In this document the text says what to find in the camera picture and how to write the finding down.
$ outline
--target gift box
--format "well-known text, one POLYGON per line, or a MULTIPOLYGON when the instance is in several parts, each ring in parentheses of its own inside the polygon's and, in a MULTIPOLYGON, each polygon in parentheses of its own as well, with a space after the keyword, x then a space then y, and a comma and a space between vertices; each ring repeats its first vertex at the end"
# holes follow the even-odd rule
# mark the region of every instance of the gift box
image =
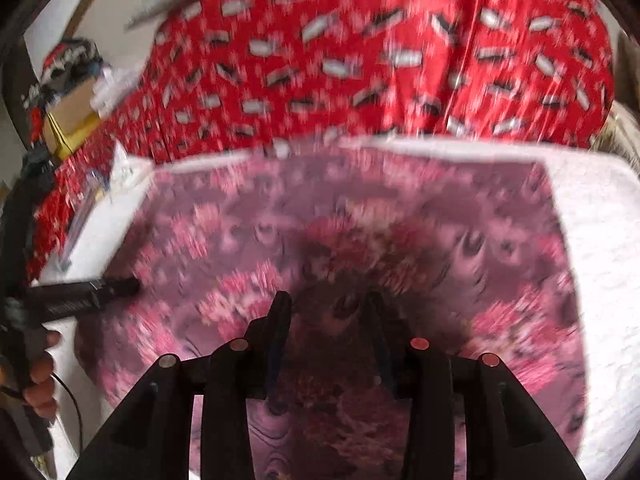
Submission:
POLYGON ((91 108, 95 78, 90 77, 65 95, 55 106, 47 107, 44 140, 49 151, 60 160, 74 153, 100 124, 91 108))

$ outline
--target wrapping paper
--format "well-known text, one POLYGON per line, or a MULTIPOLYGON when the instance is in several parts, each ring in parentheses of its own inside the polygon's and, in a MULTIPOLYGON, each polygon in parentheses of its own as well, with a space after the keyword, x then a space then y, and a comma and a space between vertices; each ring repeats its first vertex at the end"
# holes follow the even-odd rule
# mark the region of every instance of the wrapping paper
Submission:
POLYGON ((60 171, 31 272, 64 238, 71 174, 108 166, 114 139, 156 162, 309 134, 588 147, 613 95, 596 3, 196 1, 161 26, 139 88, 60 171))

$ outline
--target hand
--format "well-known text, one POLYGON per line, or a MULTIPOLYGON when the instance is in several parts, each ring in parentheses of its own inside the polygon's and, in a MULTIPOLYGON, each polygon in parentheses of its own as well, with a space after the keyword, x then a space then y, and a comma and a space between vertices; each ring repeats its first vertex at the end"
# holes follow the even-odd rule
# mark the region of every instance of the hand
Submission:
MULTIPOLYGON (((62 336, 59 332, 49 332, 47 334, 47 348, 57 345, 62 336)), ((58 403, 53 398, 55 385, 53 383, 54 363, 53 357, 48 352, 44 352, 41 358, 31 365, 31 380, 33 386, 29 386, 23 392, 26 400, 36 412, 43 418, 53 419, 58 411, 58 403)), ((0 368, 0 384, 4 384, 4 372, 0 368)))

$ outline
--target floral fabric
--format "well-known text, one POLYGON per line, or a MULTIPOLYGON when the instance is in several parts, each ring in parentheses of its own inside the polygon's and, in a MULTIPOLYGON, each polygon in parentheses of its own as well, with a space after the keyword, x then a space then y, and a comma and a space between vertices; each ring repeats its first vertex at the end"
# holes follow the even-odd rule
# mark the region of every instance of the floral fabric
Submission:
MULTIPOLYGON (((241 336, 286 290, 294 315, 278 384, 248 403, 256 478, 397 479, 410 405, 376 380, 357 322, 375 286, 416 336, 499 354, 575 453, 584 358, 545 169, 297 150, 157 174, 110 269, 135 274, 142 293, 78 325, 79 360, 110 403, 158 356, 206 355, 241 336)), ((197 417, 191 449, 197 468, 197 417)))

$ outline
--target plastic bag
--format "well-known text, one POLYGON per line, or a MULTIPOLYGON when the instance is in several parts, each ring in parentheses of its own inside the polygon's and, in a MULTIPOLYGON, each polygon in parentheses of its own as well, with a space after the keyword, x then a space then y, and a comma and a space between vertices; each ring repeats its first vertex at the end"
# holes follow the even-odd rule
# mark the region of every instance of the plastic bag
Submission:
POLYGON ((116 142, 109 179, 111 193, 136 187, 153 172, 154 167, 154 162, 149 158, 129 155, 123 145, 116 142))
POLYGON ((98 81, 94 84, 94 98, 91 99, 93 108, 101 119, 107 118, 118 104, 138 85, 142 71, 145 69, 143 61, 132 68, 103 67, 98 81))

